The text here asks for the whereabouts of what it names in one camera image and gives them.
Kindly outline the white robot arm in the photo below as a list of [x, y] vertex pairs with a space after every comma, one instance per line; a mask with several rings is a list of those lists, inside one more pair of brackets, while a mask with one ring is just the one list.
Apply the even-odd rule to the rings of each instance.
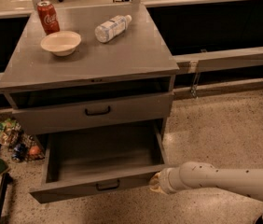
[[[164, 194], [185, 189], [218, 188], [263, 202], [263, 169], [219, 169], [210, 163], [188, 161], [155, 173], [149, 187]], [[254, 224], [263, 224], [263, 214]]]

